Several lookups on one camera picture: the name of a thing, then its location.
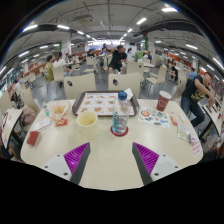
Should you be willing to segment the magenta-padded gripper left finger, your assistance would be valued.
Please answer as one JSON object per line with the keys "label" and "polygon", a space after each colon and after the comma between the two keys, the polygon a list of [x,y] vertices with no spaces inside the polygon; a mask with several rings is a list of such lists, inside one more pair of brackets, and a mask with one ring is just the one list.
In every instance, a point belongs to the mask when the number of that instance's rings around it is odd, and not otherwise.
{"label": "magenta-padded gripper left finger", "polygon": [[42,169],[78,185],[90,154],[90,143],[84,143],[68,153],[56,154]]}

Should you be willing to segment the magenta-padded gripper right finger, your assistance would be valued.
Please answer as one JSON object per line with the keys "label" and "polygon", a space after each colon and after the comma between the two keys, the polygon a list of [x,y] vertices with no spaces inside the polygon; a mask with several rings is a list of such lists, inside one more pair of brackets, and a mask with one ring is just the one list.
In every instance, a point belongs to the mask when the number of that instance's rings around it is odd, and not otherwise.
{"label": "magenta-padded gripper right finger", "polygon": [[148,185],[182,169],[167,154],[159,155],[138,143],[133,143],[132,153],[136,160],[143,185]]}

